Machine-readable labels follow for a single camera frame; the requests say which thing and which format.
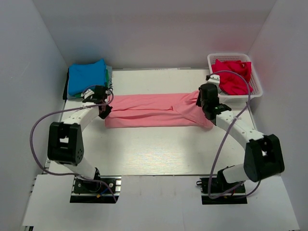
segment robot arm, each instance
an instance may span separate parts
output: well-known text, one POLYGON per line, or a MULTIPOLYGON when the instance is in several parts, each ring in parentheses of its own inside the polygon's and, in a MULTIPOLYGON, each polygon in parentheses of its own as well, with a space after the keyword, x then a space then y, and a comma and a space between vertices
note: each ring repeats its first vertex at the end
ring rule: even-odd
MULTIPOLYGON (((96 86, 94 92, 88 90, 84 96, 83 106, 103 103, 107 98, 107 90, 102 86, 96 86)), ((84 108, 74 112, 63 122, 53 122, 49 130, 48 158, 89 179, 98 178, 98 169, 83 156, 82 131, 97 116, 105 119, 111 109, 112 107, 108 105, 84 108)))
POLYGON ((224 188, 230 188, 228 184, 231 183, 245 180, 257 182, 283 172, 284 163, 279 139, 275 135, 264 135, 249 127, 240 118, 235 118, 227 105, 219 103, 219 77, 212 76, 209 82, 200 86, 197 105, 202 107, 208 120, 225 131, 236 119, 230 129, 230 135, 245 150, 243 164, 218 171, 219 183, 224 185, 224 188))

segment white table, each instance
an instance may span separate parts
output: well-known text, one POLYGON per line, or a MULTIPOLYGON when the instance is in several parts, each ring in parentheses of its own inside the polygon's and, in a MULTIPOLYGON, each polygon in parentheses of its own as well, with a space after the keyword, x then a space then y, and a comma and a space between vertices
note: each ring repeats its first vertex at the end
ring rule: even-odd
MULTIPOLYGON (((192 92, 206 70, 116 71, 117 94, 192 92)), ((65 108, 80 106, 70 100, 65 108)), ((235 112, 244 106, 230 105, 235 112)), ((252 124, 248 111, 242 119, 252 124)), ((288 231, 298 224, 281 177, 262 181, 247 205, 202 205, 198 176, 208 174, 225 134, 197 127, 105 129, 97 118, 83 132, 85 156, 102 175, 122 175, 115 205, 70 204, 73 177, 39 175, 23 225, 34 231, 288 231), (187 176, 150 176, 150 175, 187 176)), ((242 147, 229 137, 216 170, 243 162, 242 147)), ((50 171, 68 172, 51 163, 50 171)), ((256 184, 245 183, 247 191, 256 184)))
MULTIPOLYGON (((205 83, 208 70, 114 71, 115 95, 193 92, 205 83)), ((237 114, 245 104, 228 104, 237 114)), ((65 109, 80 107, 81 100, 68 100, 65 109)), ((63 119, 71 113, 65 113, 63 119)), ((249 111, 242 119, 253 126, 249 111)), ((209 174, 225 131, 214 127, 115 128, 94 119, 83 131, 85 157, 101 175, 197 175, 209 174)), ((243 148, 228 137, 216 171, 242 163, 243 148)), ((67 172, 55 162, 51 171, 67 172)))

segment plastic basket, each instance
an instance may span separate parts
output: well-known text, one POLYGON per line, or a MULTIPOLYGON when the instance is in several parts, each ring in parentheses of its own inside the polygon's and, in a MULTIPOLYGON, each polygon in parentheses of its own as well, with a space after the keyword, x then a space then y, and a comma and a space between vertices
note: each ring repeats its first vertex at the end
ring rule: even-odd
MULTIPOLYGON (((213 73, 212 70, 212 64, 215 63, 216 59, 219 61, 236 61, 241 60, 243 62, 250 62, 250 59, 248 55, 241 54, 241 53, 215 53, 215 54, 209 54, 207 56, 208 66, 210 69, 210 73, 213 73)), ((251 93, 251 99, 260 97, 263 94, 263 90, 260 84, 260 81, 258 79, 258 76, 256 74, 256 71, 254 69, 253 64, 251 65, 251 78, 249 81, 250 86, 253 88, 253 91, 251 93)), ((221 92, 218 94, 220 101, 225 102, 246 102, 248 100, 248 95, 228 95, 224 92, 221 92)))

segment white backdrop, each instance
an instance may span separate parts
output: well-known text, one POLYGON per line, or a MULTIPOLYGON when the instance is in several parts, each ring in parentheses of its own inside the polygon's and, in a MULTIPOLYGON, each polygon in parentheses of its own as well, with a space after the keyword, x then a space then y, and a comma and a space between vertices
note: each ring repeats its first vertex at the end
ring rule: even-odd
MULTIPOLYGON (((0 230, 19 230, 34 177, 40 173, 29 148, 32 125, 63 107, 67 66, 31 0, 0 1, 0 230)), ((44 163, 49 124, 35 133, 44 163)))
POLYGON ((276 0, 33 0, 68 65, 205 67, 248 53, 276 0))
POLYGON ((280 138, 282 179, 301 230, 308 230, 307 38, 308 2, 278 0, 249 53, 264 91, 254 118, 258 129, 280 138))

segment pink cloth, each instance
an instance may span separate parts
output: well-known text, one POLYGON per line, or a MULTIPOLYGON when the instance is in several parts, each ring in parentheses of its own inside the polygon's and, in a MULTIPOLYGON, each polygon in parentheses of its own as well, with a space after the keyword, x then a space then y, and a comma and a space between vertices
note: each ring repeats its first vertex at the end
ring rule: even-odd
POLYGON ((200 126, 211 128, 201 107, 199 91, 180 94, 117 95, 105 119, 107 128, 200 126))

